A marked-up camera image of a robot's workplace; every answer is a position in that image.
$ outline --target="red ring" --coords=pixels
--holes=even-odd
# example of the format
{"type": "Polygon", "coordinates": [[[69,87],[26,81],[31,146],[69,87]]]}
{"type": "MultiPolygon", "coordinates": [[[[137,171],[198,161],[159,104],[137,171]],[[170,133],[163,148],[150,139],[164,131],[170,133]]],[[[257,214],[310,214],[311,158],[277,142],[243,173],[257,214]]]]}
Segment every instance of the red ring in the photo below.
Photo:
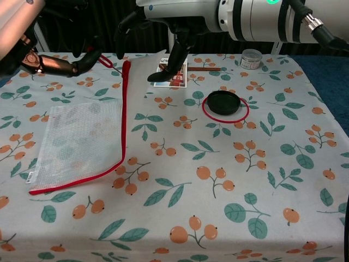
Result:
{"type": "Polygon", "coordinates": [[[203,100],[203,102],[202,102],[202,110],[203,110],[203,112],[204,112],[205,115],[208,116],[209,118],[211,118],[211,119],[213,119],[213,120],[215,120],[215,121],[217,121],[217,122],[220,122],[220,123],[224,123],[224,124],[234,124],[234,123],[238,123],[238,122],[241,122],[241,121],[245,120],[245,119],[249,116],[249,114],[250,114],[250,108],[249,108],[248,104],[246,103],[246,101],[245,101],[244,99],[240,98],[240,100],[241,100],[241,101],[245,104],[245,106],[247,107],[247,113],[246,113],[246,115],[245,115],[244,117],[240,118],[239,120],[235,120],[235,121],[224,121],[224,120],[221,120],[221,119],[217,119],[217,118],[211,116],[211,115],[205,110],[205,103],[206,103],[206,100],[207,100],[207,97],[206,97],[206,98],[203,100]]]}

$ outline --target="jar lid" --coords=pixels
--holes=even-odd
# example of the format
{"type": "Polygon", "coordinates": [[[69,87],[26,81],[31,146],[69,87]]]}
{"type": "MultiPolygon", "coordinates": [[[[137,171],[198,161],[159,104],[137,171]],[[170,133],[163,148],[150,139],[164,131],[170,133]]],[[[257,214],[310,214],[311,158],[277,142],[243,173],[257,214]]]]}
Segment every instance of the jar lid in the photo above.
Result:
{"type": "Polygon", "coordinates": [[[216,114],[231,115],[240,107],[240,98],[229,91],[219,90],[207,97],[207,105],[216,114]]]}
{"type": "Polygon", "coordinates": [[[262,59],[262,53],[255,49],[246,49],[242,52],[242,58],[248,62],[259,62],[262,59]]]}

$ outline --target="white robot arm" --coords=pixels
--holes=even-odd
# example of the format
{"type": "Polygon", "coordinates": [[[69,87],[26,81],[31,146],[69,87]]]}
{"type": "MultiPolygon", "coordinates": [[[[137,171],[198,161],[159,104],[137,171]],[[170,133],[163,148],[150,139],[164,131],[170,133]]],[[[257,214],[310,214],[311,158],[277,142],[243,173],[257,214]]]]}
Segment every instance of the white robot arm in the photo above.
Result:
{"type": "MultiPolygon", "coordinates": [[[[11,75],[19,66],[30,73],[41,71],[66,76],[89,70],[100,56],[100,50],[88,53],[73,64],[38,56],[33,51],[35,37],[28,29],[45,4],[67,2],[80,6],[87,1],[0,0],[0,79],[11,75]]],[[[319,42],[325,47],[349,51],[346,42],[349,41],[349,0],[136,0],[136,4],[135,11],[116,29],[119,59],[124,56],[131,29],[162,22],[177,36],[167,68],[151,75],[150,82],[172,78],[180,70],[196,37],[209,32],[229,32],[237,41],[319,42]],[[315,19],[313,12],[323,22],[315,19]]]]}

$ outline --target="blue cloth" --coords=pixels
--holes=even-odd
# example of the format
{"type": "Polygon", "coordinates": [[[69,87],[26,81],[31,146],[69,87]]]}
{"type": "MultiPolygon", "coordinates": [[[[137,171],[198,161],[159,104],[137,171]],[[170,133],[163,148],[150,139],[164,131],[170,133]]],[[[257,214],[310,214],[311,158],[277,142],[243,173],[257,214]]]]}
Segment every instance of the blue cloth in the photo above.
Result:
{"type": "Polygon", "coordinates": [[[349,57],[291,56],[349,136],[349,57]]]}

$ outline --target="dark background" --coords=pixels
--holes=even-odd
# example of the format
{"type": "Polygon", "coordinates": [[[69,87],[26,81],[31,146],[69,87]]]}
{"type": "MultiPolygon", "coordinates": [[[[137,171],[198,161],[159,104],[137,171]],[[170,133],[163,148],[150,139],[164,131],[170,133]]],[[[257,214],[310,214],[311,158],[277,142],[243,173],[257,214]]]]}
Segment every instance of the dark background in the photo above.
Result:
{"type": "MultiPolygon", "coordinates": [[[[134,10],[135,0],[90,0],[85,14],[86,31],[89,35],[103,37],[104,52],[115,52],[114,31],[119,22],[134,10]]],[[[71,46],[71,22],[43,14],[38,20],[52,52],[69,52],[71,46]]],[[[130,33],[126,52],[155,53],[168,49],[167,27],[154,23],[147,29],[130,33]]],[[[270,53],[273,43],[233,41],[228,33],[211,33],[200,36],[192,53],[241,53],[253,48],[270,53]]],[[[282,55],[348,56],[344,51],[323,49],[317,44],[284,44],[282,55]]]]}

